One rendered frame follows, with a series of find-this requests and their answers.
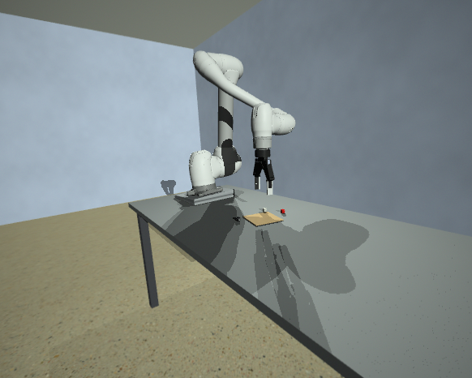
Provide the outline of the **tan square mat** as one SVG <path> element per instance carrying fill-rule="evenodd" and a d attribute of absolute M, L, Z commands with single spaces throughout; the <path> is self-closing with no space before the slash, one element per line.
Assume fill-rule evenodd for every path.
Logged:
<path fill-rule="evenodd" d="M 257 214 L 252 214 L 252 215 L 247 215 L 243 216 L 245 219 L 247 219 L 250 223 L 252 223 L 255 226 L 260 226 L 268 223 L 273 223 L 277 221 L 283 221 L 283 219 L 269 213 L 257 213 Z"/>

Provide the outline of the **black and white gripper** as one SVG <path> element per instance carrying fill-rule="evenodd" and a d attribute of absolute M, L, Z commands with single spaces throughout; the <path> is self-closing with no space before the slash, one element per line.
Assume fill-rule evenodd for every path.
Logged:
<path fill-rule="evenodd" d="M 255 175 L 255 190 L 260 189 L 260 173 L 264 170 L 267 182 L 267 195 L 272 195 L 272 181 L 275 179 L 272 171 L 272 162 L 268 160 L 270 157 L 270 149 L 255 150 L 255 167 L 253 175 Z"/>

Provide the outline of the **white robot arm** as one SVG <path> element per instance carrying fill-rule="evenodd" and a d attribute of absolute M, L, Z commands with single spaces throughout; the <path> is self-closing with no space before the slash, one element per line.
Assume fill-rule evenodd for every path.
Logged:
<path fill-rule="evenodd" d="M 193 63 L 201 76 L 218 87 L 218 145 L 213 155 L 200 150 L 193 152 L 189 160 L 192 189 L 186 194 L 202 196 L 223 191 L 216 187 L 215 179 L 235 174 L 242 166 L 242 159 L 233 146 L 234 98 L 253 108 L 251 131 L 256 150 L 270 149 L 272 137 L 269 136 L 289 134 L 295 127 L 295 120 L 290 114 L 271 108 L 269 103 L 236 86 L 243 74 L 243 65 L 237 58 L 197 51 Z"/>

